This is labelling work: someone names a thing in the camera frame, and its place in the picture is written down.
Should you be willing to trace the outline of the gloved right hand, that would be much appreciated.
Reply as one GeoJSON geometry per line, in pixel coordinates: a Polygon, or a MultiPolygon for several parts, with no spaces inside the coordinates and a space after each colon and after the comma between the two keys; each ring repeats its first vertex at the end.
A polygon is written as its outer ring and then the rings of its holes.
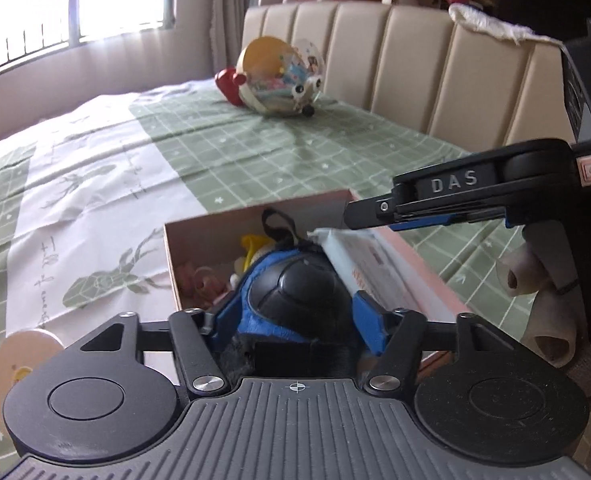
{"type": "Polygon", "coordinates": [[[591,341],[565,229],[558,221],[532,223],[523,243],[496,261],[501,287],[511,297],[533,297],[521,342],[578,385],[591,408],[591,341]]]}

